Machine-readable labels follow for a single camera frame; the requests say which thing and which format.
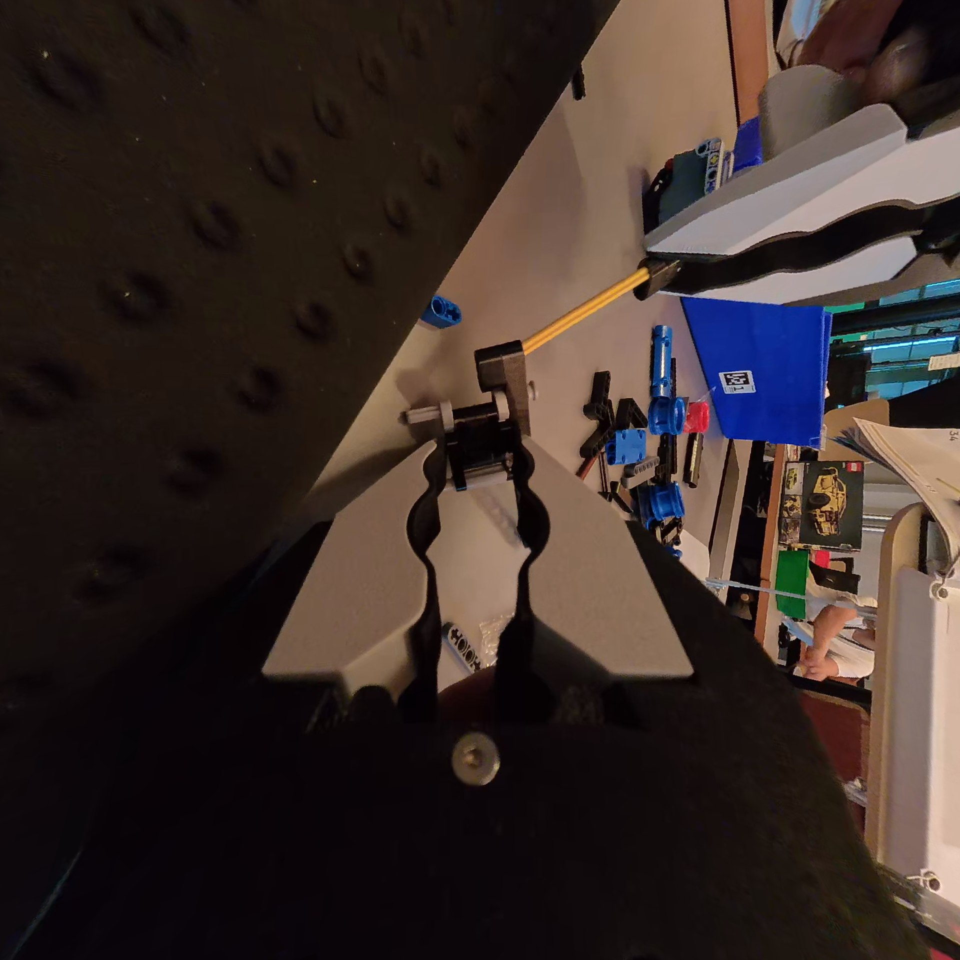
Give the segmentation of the person's left hand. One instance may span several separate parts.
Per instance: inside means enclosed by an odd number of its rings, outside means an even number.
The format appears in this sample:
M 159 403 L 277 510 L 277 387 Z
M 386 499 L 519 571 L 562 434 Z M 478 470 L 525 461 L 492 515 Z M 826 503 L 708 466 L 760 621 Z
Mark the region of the person's left hand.
M 822 66 L 863 86 L 909 87 L 924 78 L 930 41 L 901 14 L 903 1 L 839 1 L 798 45 L 795 66 Z

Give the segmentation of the yellow car set box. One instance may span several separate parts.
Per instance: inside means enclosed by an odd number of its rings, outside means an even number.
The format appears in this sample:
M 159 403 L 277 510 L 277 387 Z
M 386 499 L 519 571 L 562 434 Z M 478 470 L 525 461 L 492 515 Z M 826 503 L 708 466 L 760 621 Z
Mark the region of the yellow car set box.
M 860 551 L 864 483 L 862 461 L 787 462 L 778 544 L 784 548 Z

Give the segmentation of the black and blue chassis assembly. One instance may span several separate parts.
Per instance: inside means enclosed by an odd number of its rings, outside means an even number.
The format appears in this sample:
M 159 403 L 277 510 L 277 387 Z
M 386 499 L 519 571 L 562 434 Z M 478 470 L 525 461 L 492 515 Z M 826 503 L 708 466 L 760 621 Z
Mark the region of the black and blue chassis assembly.
M 639 490 L 639 487 L 641 486 L 638 486 L 635 489 L 635 499 L 637 503 L 640 522 L 642 523 L 640 507 L 638 502 L 638 490 Z M 683 529 L 685 524 L 684 522 L 685 522 L 685 518 L 683 518 L 682 520 L 673 519 L 665 523 L 654 525 L 650 529 L 645 527 L 643 523 L 642 525 L 644 526 L 645 529 L 647 529 L 648 532 L 654 535 L 654 537 L 657 539 L 657 541 L 660 543 L 661 546 L 663 546 L 672 556 L 674 556 L 676 559 L 679 560 L 680 558 L 683 557 L 683 552 L 681 548 L 681 539 L 682 539 L 682 534 L 683 534 Z

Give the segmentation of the green plastic object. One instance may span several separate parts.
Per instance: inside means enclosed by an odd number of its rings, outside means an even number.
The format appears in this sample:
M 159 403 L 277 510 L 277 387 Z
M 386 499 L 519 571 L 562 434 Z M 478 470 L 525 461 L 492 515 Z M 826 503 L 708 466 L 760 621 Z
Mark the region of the green plastic object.
M 805 621 L 807 616 L 807 582 L 810 574 L 810 552 L 806 549 L 785 549 L 779 552 L 775 570 L 775 605 L 786 618 Z

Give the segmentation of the instruction booklet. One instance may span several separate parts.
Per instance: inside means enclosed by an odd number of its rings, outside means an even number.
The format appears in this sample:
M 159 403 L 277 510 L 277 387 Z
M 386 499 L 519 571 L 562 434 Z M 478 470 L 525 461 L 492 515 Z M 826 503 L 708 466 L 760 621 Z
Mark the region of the instruction booklet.
M 946 550 L 942 577 L 958 579 L 958 429 L 892 427 L 856 417 L 832 439 L 882 465 L 914 490 L 942 533 Z

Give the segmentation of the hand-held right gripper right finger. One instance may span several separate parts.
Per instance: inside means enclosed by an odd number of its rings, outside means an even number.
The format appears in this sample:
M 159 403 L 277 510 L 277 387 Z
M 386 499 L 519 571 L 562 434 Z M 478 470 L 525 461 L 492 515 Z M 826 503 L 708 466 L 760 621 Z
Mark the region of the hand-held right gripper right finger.
M 599 712 L 634 684 L 682 684 L 690 657 L 627 521 L 530 437 L 513 451 L 517 533 L 528 548 L 499 639 L 496 717 L 546 722 L 573 700 Z

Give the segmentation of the grey motor block assembly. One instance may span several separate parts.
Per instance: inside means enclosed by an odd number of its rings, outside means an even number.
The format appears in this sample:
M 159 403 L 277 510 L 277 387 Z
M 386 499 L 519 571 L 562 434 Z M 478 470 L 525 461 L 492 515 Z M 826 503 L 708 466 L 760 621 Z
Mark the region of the grey motor block assembly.
M 653 177 L 642 196 L 645 234 L 705 198 L 732 176 L 735 155 L 721 138 L 702 141 L 675 154 Z

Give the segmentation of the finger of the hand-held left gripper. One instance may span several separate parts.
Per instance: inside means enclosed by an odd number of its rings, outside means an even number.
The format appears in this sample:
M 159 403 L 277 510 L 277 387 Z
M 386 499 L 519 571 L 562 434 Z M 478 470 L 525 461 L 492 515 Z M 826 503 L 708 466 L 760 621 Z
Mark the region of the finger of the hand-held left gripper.
M 736 256 L 681 261 L 658 291 L 747 304 L 820 303 L 844 291 L 892 281 L 921 255 L 958 255 L 958 230 L 898 234 L 845 253 L 842 242 L 839 234 L 823 231 Z
M 731 257 L 863 210 L 921 209 L 959 192 L 959 113 L 911 137 L 887 104 L 864 107 L 732 177 L 644 239 L 651 256 Z

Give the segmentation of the dark red chair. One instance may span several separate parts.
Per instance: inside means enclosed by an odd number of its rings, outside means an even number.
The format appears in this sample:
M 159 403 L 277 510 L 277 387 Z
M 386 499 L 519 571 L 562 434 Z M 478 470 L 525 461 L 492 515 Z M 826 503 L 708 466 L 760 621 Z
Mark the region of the dark red chair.
M 847 801 L 859 834 L 866 828 L 866 788 L 869 767 L 870 714 L 861 704 L 827 692 L 800 690 L 800 704 L 810 720 L 834 775 L 852 786 L 859 799 Z

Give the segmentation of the black dimpled mat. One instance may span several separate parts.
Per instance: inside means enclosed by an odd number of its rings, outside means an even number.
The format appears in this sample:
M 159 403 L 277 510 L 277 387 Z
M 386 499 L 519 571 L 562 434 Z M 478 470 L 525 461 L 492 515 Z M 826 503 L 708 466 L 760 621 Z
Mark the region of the black dimpled mat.
M 2 679 L 294 512 L 617 2 L 2 2 Z

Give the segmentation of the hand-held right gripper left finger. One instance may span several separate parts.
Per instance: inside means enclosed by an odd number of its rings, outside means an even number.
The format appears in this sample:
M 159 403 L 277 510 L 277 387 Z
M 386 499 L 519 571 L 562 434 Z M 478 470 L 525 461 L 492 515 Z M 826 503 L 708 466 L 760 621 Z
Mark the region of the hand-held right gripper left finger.
M 374 687 L 402 713 L 438 711 L 442 623 L 429 548 L 441 532 L 445 450 L 429 440 L 330 525 L 263 664 L 269 679 Z

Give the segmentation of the short dark grey beam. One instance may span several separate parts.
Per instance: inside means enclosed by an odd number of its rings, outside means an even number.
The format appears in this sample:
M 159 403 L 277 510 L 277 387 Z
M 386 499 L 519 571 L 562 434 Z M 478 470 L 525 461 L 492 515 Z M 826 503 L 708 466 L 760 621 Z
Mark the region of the short dark grey beam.
M 443 623 L 441 639 L 445 648 L 467 676 L 474 675 L 483 669 L 481 656 L 477 654 L 467 635 L 456 624 Z

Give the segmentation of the white booklet stand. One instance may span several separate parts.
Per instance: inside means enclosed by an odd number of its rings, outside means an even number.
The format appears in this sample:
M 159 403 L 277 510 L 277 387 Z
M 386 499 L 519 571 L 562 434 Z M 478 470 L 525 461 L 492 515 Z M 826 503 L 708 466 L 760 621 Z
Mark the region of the white booklet stand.
M 845 787 L 865 810 L 874 859 L 904 879 L 916 911 L 958 937 L 958 570 L 940 572 L 946 539 L 926 505 L 901 509 L 881 545 L 878 600 L 854 606 L 814 567 L 806 594 L 764 590 L 763 599 L 813 602 L 871 617 L 869 740 L 862 788 Z

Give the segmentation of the black frame with white pins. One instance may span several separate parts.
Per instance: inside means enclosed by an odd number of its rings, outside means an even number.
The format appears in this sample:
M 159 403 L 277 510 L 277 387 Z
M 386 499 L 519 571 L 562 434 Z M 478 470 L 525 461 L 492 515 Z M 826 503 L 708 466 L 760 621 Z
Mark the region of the black frame with white pins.
M 514 480 L 515 447 L 520 434 L 518 405 L 506 385 L 482 387 L 488 398 L 455 407 L 449 400 L 404 410 L 410 429 L 441 429 L 446 461 L 445 487 L 466 493 Z

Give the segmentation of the yellow toy axle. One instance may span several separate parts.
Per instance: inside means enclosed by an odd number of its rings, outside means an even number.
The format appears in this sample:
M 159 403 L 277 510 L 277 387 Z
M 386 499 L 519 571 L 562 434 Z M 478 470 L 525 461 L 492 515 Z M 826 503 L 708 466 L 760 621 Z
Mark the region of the yellow toy axle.
M 606 306 L 619 300 L 627 294 L 649 282 L 651 279 L 651 270 L 647 266 L 641 266 L 633 273 L 619 280 L 608 288 L 571 309 L 560 317 L 548 323 L 542 329 L 522 341 L 522 354 L 529 356 L 539 350 L 549 342 L 561 336 L 563 333 L 576 327 L 582 321 L 593 316 Z

